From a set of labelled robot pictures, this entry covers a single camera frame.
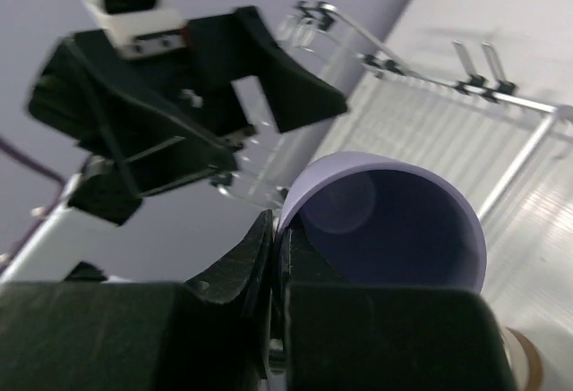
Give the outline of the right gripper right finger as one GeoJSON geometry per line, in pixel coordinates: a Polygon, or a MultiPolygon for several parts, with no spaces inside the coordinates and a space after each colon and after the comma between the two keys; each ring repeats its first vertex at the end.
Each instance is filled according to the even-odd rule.
{"type": "Polygon", "coordinates": [[[477,294],[346,283],[299,227],[281,243],[290,390],[515,390],[477,294]]]}

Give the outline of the lilac cup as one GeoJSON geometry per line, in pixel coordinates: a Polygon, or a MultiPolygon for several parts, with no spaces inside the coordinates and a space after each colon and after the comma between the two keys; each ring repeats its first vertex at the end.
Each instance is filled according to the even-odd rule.
{"type": "Polygon", "coordinates": [[[481,292],[481,223],[451,183],[420,166],[338,151],[310,163],[283,203],[276,246],[299,220],[311,246],[352,283],[481,292]]]}

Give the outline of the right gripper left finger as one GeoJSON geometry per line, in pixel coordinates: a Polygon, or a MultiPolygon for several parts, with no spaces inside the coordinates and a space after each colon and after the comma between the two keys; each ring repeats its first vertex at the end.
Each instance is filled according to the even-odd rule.
{"type": "Polygon", "coordinates": [[[1,287],[4,390],[256,390],[267,377],[273,219],[184,283],[1,287]]]}

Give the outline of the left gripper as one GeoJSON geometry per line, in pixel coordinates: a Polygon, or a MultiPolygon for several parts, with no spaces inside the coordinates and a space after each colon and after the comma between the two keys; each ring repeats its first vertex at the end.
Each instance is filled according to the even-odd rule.
{"type": "Polygon", "coordinates": [[[110,160],[144,198],[237,169],[232,138],[252,128],[237,80],[258,78],[281,133],[347,111],[344,95],[288,55],[255,6],[193,21],[170,41],[163,55],[128,60],[102,30],[63,37],[30,93],[30,115],[110,160]]]}

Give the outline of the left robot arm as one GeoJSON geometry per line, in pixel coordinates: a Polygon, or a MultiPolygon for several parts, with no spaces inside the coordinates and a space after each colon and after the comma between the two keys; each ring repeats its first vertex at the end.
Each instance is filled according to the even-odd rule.
{"type": "Polygon", "coordinates": [[[235,81],[258,80],[279,132],[347,109],[253,6],[188,21],[165,6],[96,18],[96,30],[56,44],[27,106],[89,158],[2,266],[3,282],[64,280],[146,198],[202,180],[227,184],[256,133],[235,81]]]}

